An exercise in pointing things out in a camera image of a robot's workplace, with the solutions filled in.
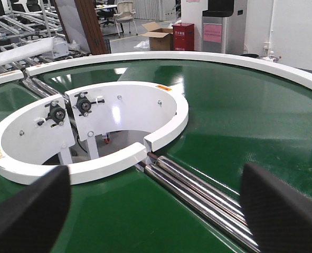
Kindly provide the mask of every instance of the desk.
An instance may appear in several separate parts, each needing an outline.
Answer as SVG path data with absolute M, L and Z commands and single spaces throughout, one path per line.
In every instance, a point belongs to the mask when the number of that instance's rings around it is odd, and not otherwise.
M 100 5 L 96 5 L 96 8 L 94 9 L 96 12 L 100 11 L 102 9 L 117 9 L 117 4 L 100 4 Z
M 109 4 L 109 5 L 100 4 L 100 5 L 96 5 L 96 8 L 94 10 L 98 14 L 100 12 L 104 12 L 103 10 L 107 10 L 107 9 L 115 9 L 115 10 L 117 10 L 117 5 L 116 4 Z M 103 26 L 105 26 L 105 25 L 108 25 L 109 23 L 114 24 L 113 21 L 109 21 L 108 20 L 108 17 L 106 17 L 106 19 L 107 20 L 105 22 L 101 23 L 100 25 L 103 24 Z M 122 33 L 124 33 L 124 29 L 123 29 L 123 25 L 122 24 L 120 24 L 120 28 L 122 29 Z

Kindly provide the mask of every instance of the metal support leg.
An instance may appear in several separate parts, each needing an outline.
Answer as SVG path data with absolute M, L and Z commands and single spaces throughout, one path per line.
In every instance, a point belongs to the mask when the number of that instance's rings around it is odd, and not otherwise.
M 119 29 L 118 29 L 118 23 L 117 23 L 117 21 L 115 21 L 115 23 L 116 23 L 116 28 L 117 28 L 118 37 L 120 37 L 120 33 L 119 33 Z
M 99 158 L 95 136 L 87 139 L 88 156 L 91 160 Z
M 10 0 L 7 0 L 7 3 L 8 3 L 8 6 L 9 6 L 9 9 L 10 9 L 10 13 L 12 15 L 12 18 L 15 18 L 13 7 L 12 7 L 12 3 L 10 2 Z
M 136 27 L 136 23 L 135 23 L 135 20 L 134 20 L 134 25 L 135 25 L 136 35 L 138 35 L 138 32 L 137 32 L 137 27 Z
M 46 13 L 45 13 L 43 0 L 40 0 L 40 4 L 41 4 L 43 20 L 44 20 L 44 23 L 45 23 L 46 30 L 48 32 L 48 37 L 51 37 L 50 27 L 49 27 L 48 19 L 46 18 Z
M 71 153 L 70 153 L 69 148 L 61 149 L 61 152 L 59 153 L 59 159 L 62 165 L 72 163 Z

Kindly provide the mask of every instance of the cable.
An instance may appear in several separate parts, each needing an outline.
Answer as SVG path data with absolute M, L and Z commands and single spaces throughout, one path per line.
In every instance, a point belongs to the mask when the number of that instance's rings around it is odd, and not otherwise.
M 78 143 L 78 146 L 80 146 L 80 148 L 85 152 L 85 153 L 88 153 L 87 150 L 85 150 L 82 145 L 80 144 L 80 136 L 77 135 L 77 143 Z

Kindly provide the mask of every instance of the white pipe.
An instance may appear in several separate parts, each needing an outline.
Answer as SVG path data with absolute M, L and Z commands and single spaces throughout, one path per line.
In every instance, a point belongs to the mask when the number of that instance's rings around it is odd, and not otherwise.
M 267 55 L 265 55 L 265 56 L 271 56 L 275 6 L 276 6 L 276 0 L 272 0 L 271 23 L 270 23 L 270 31 L 269 31 L 269 35 L 268 35 L 268 45 L 267 45 L 267 48 L 266 48 Z
M 221 34 L 221 53 L 226 54 L 226 44 L 227 44 L 227 30 L 228 30 L 228 18 L 222 17 L 222 34 Z

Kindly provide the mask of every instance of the white curved frame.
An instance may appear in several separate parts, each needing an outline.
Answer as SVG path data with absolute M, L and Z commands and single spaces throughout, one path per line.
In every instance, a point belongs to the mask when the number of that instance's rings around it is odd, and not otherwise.
M 59 62 L 46 63 L 34 67 L 28 67 L 26 72 L 29 76 L 42 74 L 44 72 L 65 69 L 68 67 L 82 66 L 87 64 L 106 63 L 115 61 L 129 60 L 154 60 L 154 59 L 169 59 L 169 60 L 194 60 L 204 62 L 217 62 L 250 69 L 260 70 L 276 76 L 294 81 L 312 90 L 312 74 L 303 70 L 289 67 L 279 63 L 267 62 L 260 59 L 249 57 L 207 53 L 207 52 L 180 52 L 180 51 L 155 51 L 155 52 L 133 52 L 133 53 L 118 53 L 94 55 Z
M 14 70 L 0 74 L 0 84 L 15 81 L 23 78 L 23 73 L 20 70 Z
M 166 120 L 168 122 L 165 123 L 164 126 L 145 137 L 145 145 L 136 142 L 124 149 L 104 157 L 85 162 L 68 164 L 72 184 L 85 183 L 101 179 L 136 165 L 138 162 L 147 158 L 147 152 L 151 150 L 155 151 L 174 140 L 184 130 L 188 122 L 188 104 L 186 99 L 181 94 L 172 90 L 166 91 L 160 89 L 157 87 L 158 84 L 155 83 L 116 82 L 116 85 L 118 92 L 119 88 L 121 87 L 122 89 L 123 86 L 133 88 L 134 86 L 139 85 L 143 89 L 147 88 L 148 91 L 153 89 L 158 94 L 153 98 L 153 100 L 158 98 L 160 94 L 163 94 L 164 98 L 169 97 L 173 100 L 173 103 L 176 106 L 172 109 L 173 116 L 172 118 Z M 91 91 L 91 89 L 101 91 L 104 90 L 105 87 L 113 86 L 115 86 L 115 83 L 95 84 L 68 91 L 67 94 L 74 95 L 76 93 L 78 94 L 82 90 Z M 7 150 L 11 150 L 11 153 L 18 154 L 18 156 L 22 157 L 22 159 L 26 159 L 26 154 L 23 154 L 22 151 L 18 151 L 21 147 L 18 147 L 17 143 L 21 142 L 21 138 L 26 137 L 26 135 L 18 135 L 19 129 L 24 129 L 24 132 L 27 133 L 29 138 L 31 138 L 31 136 L 38 136 L 42 143 L 45 142 L 44 138 L 50 138 L 50 140 L 47 140 L 47 143 L 50 146 L 52 142 L 53 144 L 56 144 L 56 147 L 51 146 L 46 149 L 44 149 L 45 147 L 42 147 L 41 152 L 45 154 L 44 157 L 49 158 L 52 155 L 51 152 L 53 149 L 54 153 L 60 152 L 61 156 L 64 156 L 66 158 L 65 160 L 68 160 L 68 156 L 70 157 L 68 148 L 74 145 L 74 139 L 73 137 L 70 137 L 72 134 L 69 119 L 65 118 L 64 125 L 57 125 L 53 128 L 50 127 L 53 123 L 51 120 L 44 122 L 41 126 L 37 126 L 36 124 L 39 119 L 44 118 L 45 115 L 48 114 L 49 108 L 45 107 L 45 105 L 52 101 L 59 101 L 59 105 L 64 107 L 62 96 L 54 95 L 38 100 L 17 110 L 0 122 L 0 151 L 3 155 L 3 157 L 0 158 L 0 175 L 17 183 L 30 184 L 38 177 L 46 174 L 55 167 L 19 161 L 9 155 Z M 8 138 L 11 137 L 13 142 L 3 143 L 5 136 L 8 136 Z M 34 156 L 34 152 L 35 151 L 27 151 L 27 155 Z

